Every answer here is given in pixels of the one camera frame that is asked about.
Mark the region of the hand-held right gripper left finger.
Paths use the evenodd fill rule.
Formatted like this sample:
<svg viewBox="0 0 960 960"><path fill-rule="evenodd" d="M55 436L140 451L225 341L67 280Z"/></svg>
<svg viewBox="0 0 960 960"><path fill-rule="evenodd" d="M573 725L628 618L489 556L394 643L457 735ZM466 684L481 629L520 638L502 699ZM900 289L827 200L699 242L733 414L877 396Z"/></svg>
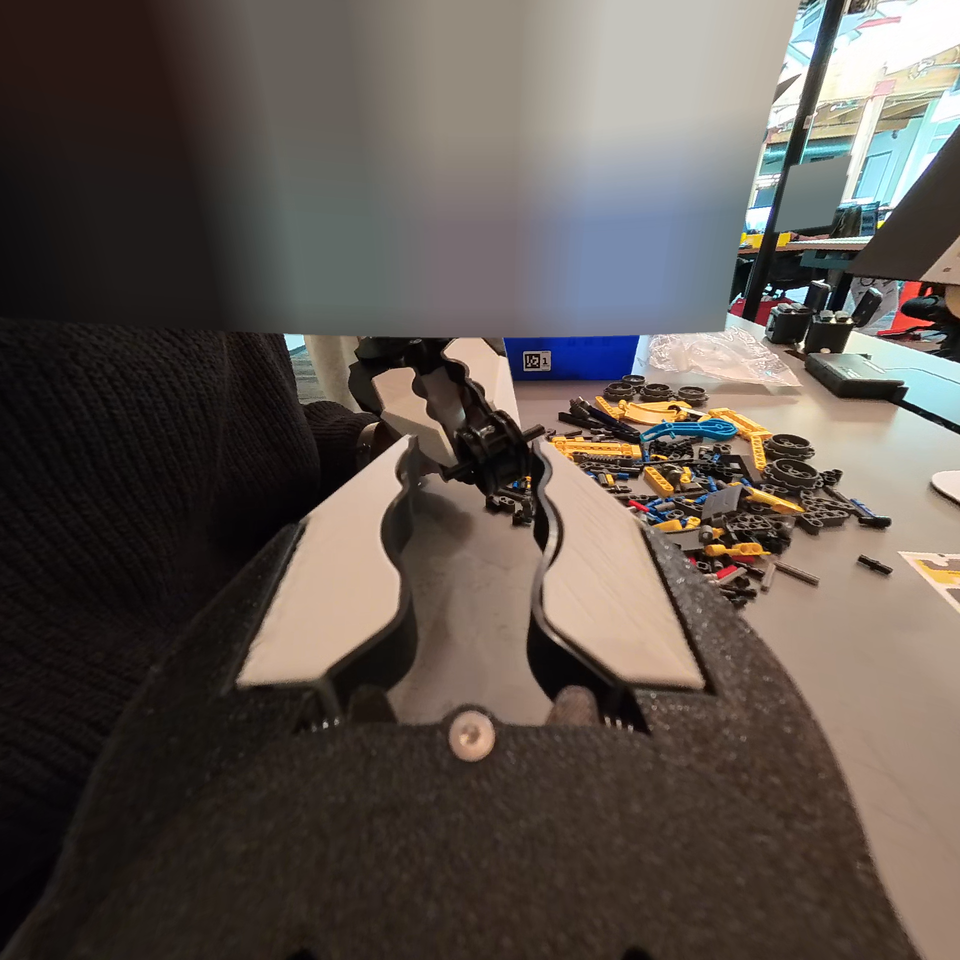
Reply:
<svg viewBox="0 0 960 960"><path fill-rule="evenodd" d="M356 690L390 690L409 671L417 627L401 555L420 460L403 436L306 515L238 689L312 690L332 719Z"/></svg>

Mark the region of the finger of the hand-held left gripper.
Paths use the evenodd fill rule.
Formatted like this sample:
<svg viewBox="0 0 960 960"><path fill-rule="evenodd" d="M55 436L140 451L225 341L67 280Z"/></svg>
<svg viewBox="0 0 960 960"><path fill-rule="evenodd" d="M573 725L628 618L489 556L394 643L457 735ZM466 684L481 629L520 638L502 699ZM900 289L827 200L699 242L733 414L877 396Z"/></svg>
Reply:
<svg viewBox="0 0 960 960"><path fill-rule="evenodd" d="M448 436L465 426L479 425L480 414L468 396L466 382L474 383L494 411L510 416L520 426L509 361L483 338L454 338L440 350L440 422Z"/></svg>
<svg viewBox="0 0 960 960"><path fill-rule="evenodd" d="M412 366L391 367L371 382L380 419L400 436L413 436L426 459L443 469L459 466L450 434L431 412L426 387Z"/></svg>

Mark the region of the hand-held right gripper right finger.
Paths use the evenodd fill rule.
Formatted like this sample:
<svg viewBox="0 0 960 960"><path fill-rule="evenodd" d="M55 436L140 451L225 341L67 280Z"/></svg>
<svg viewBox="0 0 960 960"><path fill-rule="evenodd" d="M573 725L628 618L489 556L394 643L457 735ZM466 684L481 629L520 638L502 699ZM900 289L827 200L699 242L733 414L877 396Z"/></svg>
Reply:
<svg viewBox="0 0 960 960"><path fill-rule="evenodd" d="M547 441L531 479L541 557L526 652L543 692L586 689L609 719L641 718L644 692L707 692L641 522Z"/></svg>

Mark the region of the pile of toy building parts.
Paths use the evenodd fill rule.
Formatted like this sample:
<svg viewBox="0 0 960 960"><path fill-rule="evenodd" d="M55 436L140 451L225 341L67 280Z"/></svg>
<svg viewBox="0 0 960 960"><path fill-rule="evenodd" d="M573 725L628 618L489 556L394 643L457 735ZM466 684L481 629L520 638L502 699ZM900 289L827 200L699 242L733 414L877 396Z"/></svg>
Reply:
<svg viewBox="0 0 960 960"><path fill-rule="evenodd" d="M814 457L806 462L821 474L822 486L767 483L763 442L778 433L734 409L701 411L676 397L652 409L653 419L643 423L631 416L638 408L626 401L615 408L601 396L593 402L577 397L557 416L573 430L547 429L542 439L632 513L642 529L664 535L731 606L741 609L767 592L780 571L819 585L816 576L782 559L796 531L816 536L848 522L877 531L892 524L889 516L841 491L843 472L816 466ZM661 422L708 417L737 424L737 436L637 443L642 431Z"/></svg>

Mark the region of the person's left forearm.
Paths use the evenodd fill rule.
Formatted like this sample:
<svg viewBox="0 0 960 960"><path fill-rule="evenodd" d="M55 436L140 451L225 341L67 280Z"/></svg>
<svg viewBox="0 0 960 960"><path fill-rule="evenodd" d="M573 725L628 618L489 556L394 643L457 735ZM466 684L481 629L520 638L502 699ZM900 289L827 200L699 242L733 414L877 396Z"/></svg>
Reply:
<svg viewBox="0 0 960 960"><path fill-rule="evenodd" d="M318 450L320 495L327 498L374 458L379 419L328 400L301 404L301 411Z"/></svg>

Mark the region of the beige coat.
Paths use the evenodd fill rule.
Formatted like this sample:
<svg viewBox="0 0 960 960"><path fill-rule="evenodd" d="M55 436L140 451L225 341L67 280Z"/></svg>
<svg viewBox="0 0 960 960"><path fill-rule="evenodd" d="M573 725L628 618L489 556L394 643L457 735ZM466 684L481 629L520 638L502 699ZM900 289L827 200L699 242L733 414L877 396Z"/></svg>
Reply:
<svg viewBox="0 0 960 960"><path fill-rule="evenodd" d="M350 389L350 367L356 361L358 337L305 334L304 343L322 396L353 412L361 410Z"/></svg>

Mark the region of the blue plastic bin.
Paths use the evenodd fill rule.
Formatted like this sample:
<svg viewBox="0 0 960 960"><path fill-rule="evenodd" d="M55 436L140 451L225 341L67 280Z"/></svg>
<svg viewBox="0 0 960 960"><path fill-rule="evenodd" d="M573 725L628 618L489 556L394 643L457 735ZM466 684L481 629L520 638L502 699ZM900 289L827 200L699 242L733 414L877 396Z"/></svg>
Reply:
<svg viewBox="0 0 960 960"><path fill-rule="evenodd" d="M630 375L640 337L518 337L504 344L515 381L616 381Z"/></svg>

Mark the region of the blue plastic separator tool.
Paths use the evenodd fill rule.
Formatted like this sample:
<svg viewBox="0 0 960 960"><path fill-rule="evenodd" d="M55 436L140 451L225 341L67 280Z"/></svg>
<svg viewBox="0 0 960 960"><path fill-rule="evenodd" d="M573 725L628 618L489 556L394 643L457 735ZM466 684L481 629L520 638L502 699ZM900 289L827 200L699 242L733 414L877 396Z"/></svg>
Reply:
<svg viewBox="0 0 960 960"><path fill-rule="evenodd" d="M653 443L661 438L691 437L726 442L738 436L739 428L734 422L722 417L707 417L699 420L662 421L640 433L638 444Z"/></svg>

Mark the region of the clear plastic bag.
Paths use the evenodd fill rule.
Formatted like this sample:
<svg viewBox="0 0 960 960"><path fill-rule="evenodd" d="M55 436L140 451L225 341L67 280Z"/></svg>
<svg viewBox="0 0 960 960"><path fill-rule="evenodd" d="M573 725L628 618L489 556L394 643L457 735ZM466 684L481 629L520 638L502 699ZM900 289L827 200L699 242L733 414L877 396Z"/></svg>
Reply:
<svg viewBox="0 0 960 960"><path fill-rule="evenodd" d="M649 365L671 374L771 388L800 388L778 354L746 331L661 334L650 339Z"/></svg>

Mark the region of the black battery charger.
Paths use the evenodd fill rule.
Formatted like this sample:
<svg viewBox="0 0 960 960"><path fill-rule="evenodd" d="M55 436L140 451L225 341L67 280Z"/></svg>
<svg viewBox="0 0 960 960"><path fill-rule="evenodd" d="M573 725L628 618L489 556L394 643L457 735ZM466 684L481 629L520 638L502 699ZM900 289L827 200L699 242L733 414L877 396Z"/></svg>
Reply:
<svg viewBox="0 0 960 960"><path fill-rule="evenodd" d="M810 317L802 343L806 355L844 353L855 328L855 319L850 313L827 308L831 293L832 288L823 281L812 281L807 288L803 305L809 308Z"/></svg>
<svg viewBox="0 0 960 960"><path fill-rule="evenodd" d="M785 301L772 308L765 326L765 339L774 345L796 346L806 338L813 310L804 304Z"/></svg>

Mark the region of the orange instruction sheet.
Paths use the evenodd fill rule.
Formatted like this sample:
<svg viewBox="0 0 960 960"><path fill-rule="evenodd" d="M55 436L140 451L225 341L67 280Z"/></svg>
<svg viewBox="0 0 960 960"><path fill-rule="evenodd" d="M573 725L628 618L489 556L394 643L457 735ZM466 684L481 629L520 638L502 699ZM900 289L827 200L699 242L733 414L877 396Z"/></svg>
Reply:
<svg viewBox="0 0 960 960"><path fill-rule="evenodd" d="M959 554L900 551L899 556L928 582L932 589L959 610Z"/></svg>

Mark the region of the black flat box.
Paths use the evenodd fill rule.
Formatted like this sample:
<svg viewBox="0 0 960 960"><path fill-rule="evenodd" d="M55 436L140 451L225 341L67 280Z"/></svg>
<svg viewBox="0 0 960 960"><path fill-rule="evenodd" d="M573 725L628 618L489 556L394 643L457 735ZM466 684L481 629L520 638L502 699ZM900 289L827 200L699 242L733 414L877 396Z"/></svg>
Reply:
<svg viewBox="0 0 960 960"><path fill-rule="evenodd" d="M896 403L908 390L903 380L891 376L867 354L814 353L806 356L803 366L839 399Z"/></svg>

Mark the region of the black metal pole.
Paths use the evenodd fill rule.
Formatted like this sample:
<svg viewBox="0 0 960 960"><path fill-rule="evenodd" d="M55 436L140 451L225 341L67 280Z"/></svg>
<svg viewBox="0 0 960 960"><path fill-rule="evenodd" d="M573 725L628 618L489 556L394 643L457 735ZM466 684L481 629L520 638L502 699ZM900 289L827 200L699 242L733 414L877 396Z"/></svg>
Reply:
<svg viewBox="0 0 960 960"><path fill-rule="evenodd" d="M850 1L798 2L783 64L776 81L766 130L750 186L748 208L729 293L729 311L750 319L761 311L781 235L771 252L765 235L773 231L783 204L782 182L807 150L821 92Z"/></svg>

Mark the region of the black computer monitor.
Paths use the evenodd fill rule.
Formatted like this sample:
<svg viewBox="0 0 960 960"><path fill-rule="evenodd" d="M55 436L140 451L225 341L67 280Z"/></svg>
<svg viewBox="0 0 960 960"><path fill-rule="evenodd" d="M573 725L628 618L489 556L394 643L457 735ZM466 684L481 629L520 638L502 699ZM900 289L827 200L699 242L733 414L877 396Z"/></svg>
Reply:
<svg viewBox="0 0 960 960"><path fill-rule="evenodd" d="M958 285L959 131L846 271L854 277Z"/></svg>

